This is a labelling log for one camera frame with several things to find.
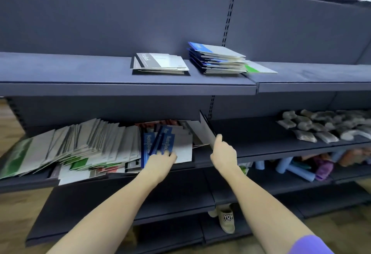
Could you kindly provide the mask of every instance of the finger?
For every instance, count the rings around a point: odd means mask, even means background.
[[[170,158],[171,163],[174,164],[175,161],[177,160],[178,156],[175,152],[172,152],[169,158]]]
[[[221,144],[222,141],[223,141],[223,136],[221,134],[218,134],[215,138],[214,146],[216,146],[217,144]]]

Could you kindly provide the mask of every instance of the floor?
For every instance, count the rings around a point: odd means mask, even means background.
[[[23,135],[23,130],[5,100],[0,99],[0,155]],[[371,179],[359,182],[371,193]],[[44,254],[52,243],[25,248],[27,233],[52,188],[0,194],[0,254]],[[318,216],[305,224],[335,254],[371,254],[371,205]],[[186,247],[172,254],[263,254],[253,236],[213,244]]]

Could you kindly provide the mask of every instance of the human hand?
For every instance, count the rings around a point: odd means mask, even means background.
[[[223,136],[218,134],[215,139],[213,153],[210,155],[211,162],[224,177],[233,174],[234,171],[241,170],[237,165],[236,150],[223,141]]]
[[[146,175],[146,179],[151,179],[154,184],[157,185],[164,180],[176,160],[176,153],[173,152],[170,155],[169,151],[165,151],[162,155],[161,152],[158,151],[157,154],[151,155],[148,158],[146,166],[141,173]]]

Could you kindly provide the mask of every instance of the purple item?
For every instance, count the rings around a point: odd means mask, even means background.
[[[318,165],[318,169],[316,171],[316,180],[325,181],[328,175],[330,175],[334,169],[334,163],[321,158],[314,158],[314,161]]]
[[[299,239],[288,254],[334,254],[330,248],[315,235],[306,235]]]

